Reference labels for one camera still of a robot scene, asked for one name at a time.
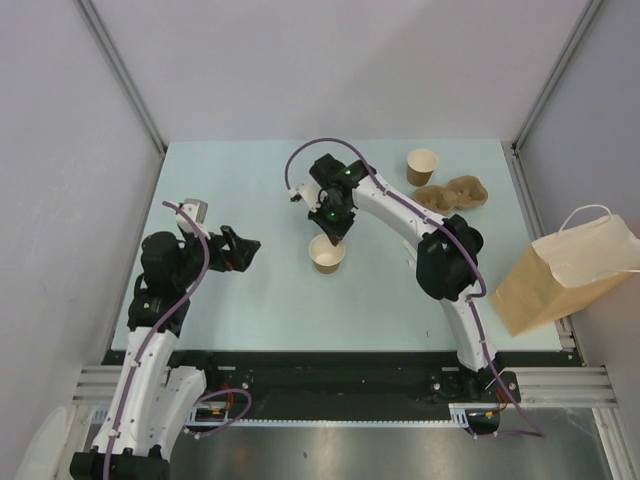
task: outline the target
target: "white table surface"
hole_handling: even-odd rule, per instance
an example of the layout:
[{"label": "white table surface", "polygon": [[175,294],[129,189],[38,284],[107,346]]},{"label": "white table surface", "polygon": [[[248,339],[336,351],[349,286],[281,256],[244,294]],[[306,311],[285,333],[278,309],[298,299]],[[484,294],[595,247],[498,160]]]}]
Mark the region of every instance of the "white table surface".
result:
[{"label": "white table surface", "polygon": [[[365,212],[356,213],[338,272],[316,272],[309,241],[321,231],[307,220],[304,204],[290,203],[284,164],[302,142],[179,142],[169,147],[144,235],[179,235],[163,200],[198,198],[209,203],[210,231],[233,227],[262,242],[244,273],[209,272],[184,322],[180,349],[254,351],[443,351],[455,350],[445,315],[418,286],[401,238]],[[529,237],[498,140],[358,140],[368,161],[394,187],[410,194],[405,158],[414,148],[437,153],[440,166],[430,184],[476,175],[488,202],[461,210],[484,237],[480,268],[490,292],[529,245]],[[339,145],[314,145],[291,169],[292,185],[308,178],[313,161],[332,153],[345,164],[355,156]],[[113,349],[126,348],[127,308],[136,261],[120,312]],[[484,324],[499,350],[558,351],[553,324],[512,338],[488,299],[479,302]]]}]

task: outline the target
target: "brown paper bag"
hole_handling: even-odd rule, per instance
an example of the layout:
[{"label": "brown paper bag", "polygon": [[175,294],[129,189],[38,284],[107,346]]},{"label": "brown paper bag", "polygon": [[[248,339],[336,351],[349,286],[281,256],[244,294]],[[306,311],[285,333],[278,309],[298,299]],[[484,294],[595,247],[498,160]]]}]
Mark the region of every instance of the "brown paper bag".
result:
[{"label": "brown paper bag", "polygon": [[[608,216],[564,229],[576,212],[591,207]],[[638,265],[640,240],[622,218],[587,205],[557,233],[535,240],[490,300],[511,335],[518,335],[582,310]]]}]

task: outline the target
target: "paper cup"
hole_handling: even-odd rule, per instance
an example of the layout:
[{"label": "paper cup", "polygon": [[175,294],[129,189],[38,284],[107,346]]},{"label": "paper cup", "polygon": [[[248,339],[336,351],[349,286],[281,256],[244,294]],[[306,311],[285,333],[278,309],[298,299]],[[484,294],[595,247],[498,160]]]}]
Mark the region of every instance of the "paper cup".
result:
[{"label": "paper cup", "polygon": [[320,273],[335,272],[345,253],[346,248],[342,242],[334,247],[324,233],[315,237],[309,244],[309,256]]},{"label": "paper cup", "polygon": [[413,150],[407,155],[407,180],[416,187],[426,185],[438,168],[438,162],[438,156],[431,150]]}]

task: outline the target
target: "wall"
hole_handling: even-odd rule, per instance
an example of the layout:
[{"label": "wall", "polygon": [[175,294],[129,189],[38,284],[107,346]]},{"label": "wall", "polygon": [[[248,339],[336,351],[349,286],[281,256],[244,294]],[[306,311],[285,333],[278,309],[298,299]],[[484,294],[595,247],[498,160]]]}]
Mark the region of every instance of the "wall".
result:
[{"label": "wall", "polygon": [[512,140],[585,3],[95,0],[166,141]]},{"label": "wall", "polygon": [[[547,231],[574,208],[608,205],[640,236],[640,3],[607,2],[525,144],[525,172]],[[596,213],[579,219],[595,218]],[[606,364],[640,449],[640,278],[575,316],[593,365]]]},{"label": "wall", "polygon": [[73,2],[0,7],[0,478],[108,341],[160,159]]}]

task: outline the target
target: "reflective floor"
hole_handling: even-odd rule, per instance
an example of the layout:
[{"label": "reflective floor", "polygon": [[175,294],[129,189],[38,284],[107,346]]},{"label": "reflective floor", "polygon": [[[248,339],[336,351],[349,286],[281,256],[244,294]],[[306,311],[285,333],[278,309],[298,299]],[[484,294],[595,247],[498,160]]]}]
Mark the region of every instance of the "reflective floor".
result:
[{"label": "reflective floor", "polygon": [[[590,410],[534,414],[548,439],[477,440],[462,430],[231,428],[196,441],[181,436],[175,480],[611,479]],[[522,427],[509,411],[502,428]]]}]

